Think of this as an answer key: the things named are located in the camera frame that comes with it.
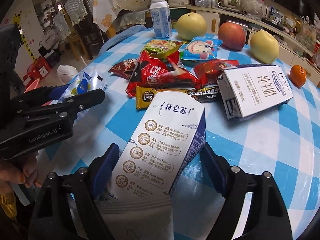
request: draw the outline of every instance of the human hand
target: human hand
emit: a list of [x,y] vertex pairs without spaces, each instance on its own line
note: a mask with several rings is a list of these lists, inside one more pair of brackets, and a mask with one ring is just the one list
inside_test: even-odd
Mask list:
[[10,182],[24,184],[27,188],[30,188],[32,184],[41,187],[41,183],[37,179],[38,169],[35,153],[20,159],[18,165],[22,167],[22,171],[12,163],[0,159],[0,194],[7,195],[13,192]]

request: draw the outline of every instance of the white plastic bottle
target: white plastic bottle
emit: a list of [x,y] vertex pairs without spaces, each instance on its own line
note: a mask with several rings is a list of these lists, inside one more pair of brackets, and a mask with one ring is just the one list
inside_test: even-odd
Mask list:
[[150,12],[156,39],[170,38],[172,36],[172,24],[167,1],[151,0]]

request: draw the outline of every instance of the red apple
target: red apple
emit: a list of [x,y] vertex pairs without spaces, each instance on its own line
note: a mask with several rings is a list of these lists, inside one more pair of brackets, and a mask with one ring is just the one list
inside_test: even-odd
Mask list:
[[240,25],[235,23],[223,23],[218,31],[219,40],[228,49],[241,50],[245,44],[245,36]]

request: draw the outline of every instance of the round table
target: round table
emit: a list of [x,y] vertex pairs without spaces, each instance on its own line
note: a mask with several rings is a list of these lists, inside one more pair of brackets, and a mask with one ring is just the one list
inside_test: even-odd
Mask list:
[[[96,67],[107,78],[106,99],[75,122],[73,137],[47,147],[38,156],[43,178],[50,171],[58,175],[75,172],[102,156],[111,143],[124,149],[145,111],[137,111],[135,99],[125,93],[127,80],[108,73],[112,65],[137,58],[145,43],[154,38],[153,29],[137,33],[95,59]],[[173,40],[179,40],[174,32]],[[240,64],[260,63],[242,51],[218,49],[218,59],[238,60]],[[290,66],[277,59],[284,73]],[[266,110],[241,122],[227,120],[223,104],[205,103],[206,141],[217,155],[245,172],[270,171],[288,209],[293,238],[309,224],[320,206],[320,96],[310,81],[297,89],[290,83],[294,98],[288,104]],[[185,168],[172,196],[175,239],[205,239],[223,205],[213,188],[200,157]],[[241,235],[249,212],[247,193],[234,237]]]

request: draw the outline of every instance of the white milk carton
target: white milk carton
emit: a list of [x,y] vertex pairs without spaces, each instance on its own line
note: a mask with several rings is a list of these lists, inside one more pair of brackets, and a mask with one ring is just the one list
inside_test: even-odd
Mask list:
[[169,194],[204,143],[204,106],[185,93],[157,93],[112,172],[108,192],[119,199]]
[[225,69],[217,79],[228,119],[244,119],[287,103],[293,94],[281,67],[263,64]]

